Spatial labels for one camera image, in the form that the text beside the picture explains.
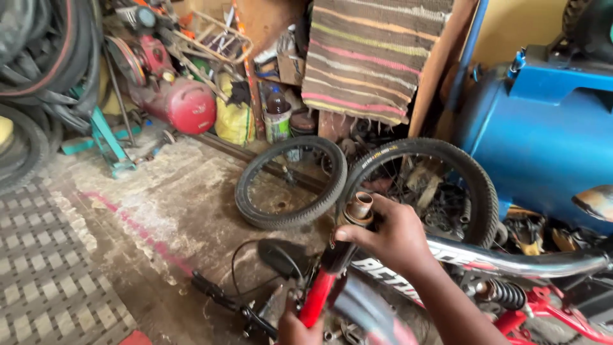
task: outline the woven mat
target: woven mat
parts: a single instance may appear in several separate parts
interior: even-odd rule
[[[320,110],[408,123],[454,0],[314,0],[302,98]]]
[[[119,344],[135,321],[37,180],[0,197],[0,344]]]

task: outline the hand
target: hand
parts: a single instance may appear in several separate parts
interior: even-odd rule
[[[285,312],[279,319],[278,345],[321,345],[324,342],[324,319],[306,328],[296,315],[296,303],[288,293]]]
[[[366,249],[388,268],[406,275],[407,279],[440,269],[428,248],[424,227],[413,208],[379,194],[372,194],[372,197],[373,211],[384,219],[379,225],[379,232],[374,233],[357,225],[344,225],[337,228],[334,238]]]

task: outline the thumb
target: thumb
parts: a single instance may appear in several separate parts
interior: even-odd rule
[[[377,234],[357,225],[343,225],[334,233],[337,241],[353,242],[363,248],[372,248],[377,241]]]

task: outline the suspension fork tube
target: suspension fork tube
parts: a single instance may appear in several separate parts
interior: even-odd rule
[[[368,226],[373,220],[373,214],[370,212],[372,203],[373,199],[370,195],[358,192],[347,205],[346,210],[341,213],[337,224]],[[329,245],[321,257],[319,272],[300,310],[299,319],[306,327],[310,328],[317,322],[337,276],[349,266],[351,257],[356,251],[355,244],[335,241],[334,232],[330,235]]]

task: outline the wall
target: wall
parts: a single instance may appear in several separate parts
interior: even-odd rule
[[[562,29],[566,0],[490,0],[473,59],[511,61],[528,44],[548,44]]]

